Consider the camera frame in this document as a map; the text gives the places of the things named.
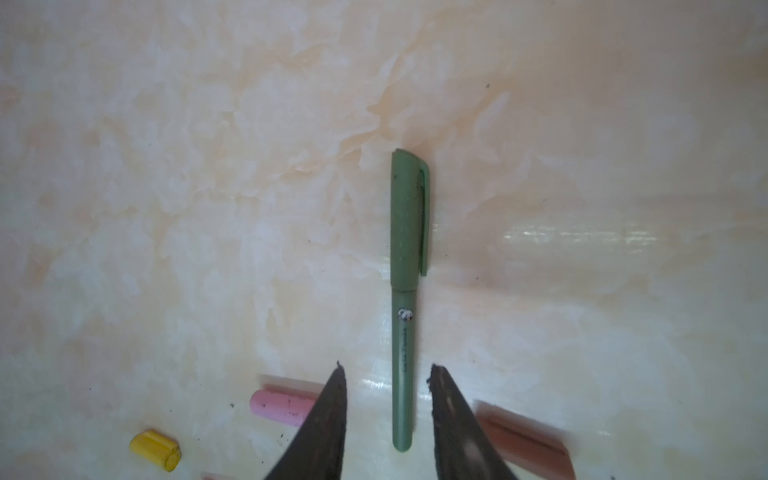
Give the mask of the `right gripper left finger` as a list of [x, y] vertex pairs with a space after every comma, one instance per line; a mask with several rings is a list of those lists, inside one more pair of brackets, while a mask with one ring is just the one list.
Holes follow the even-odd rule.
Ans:
[[266, 480], [342, 477], [347, 429], [347, 381], [338, 363], [314, 406]]

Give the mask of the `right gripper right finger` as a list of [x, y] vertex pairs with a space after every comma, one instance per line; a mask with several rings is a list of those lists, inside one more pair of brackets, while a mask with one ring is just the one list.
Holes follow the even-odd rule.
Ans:
[[446, 367], [433, 364], [434, 456], [440, 480], [517, 480], [495, 450]]

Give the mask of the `green pen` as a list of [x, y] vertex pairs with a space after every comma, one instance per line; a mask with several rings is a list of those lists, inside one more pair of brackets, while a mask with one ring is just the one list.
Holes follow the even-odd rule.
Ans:
[[430, 197], [428, 165], [407, 150], [395, 150], [390, 192], [392, 444], [399, 452], [412, 445], [417, 290], [428, 271]]

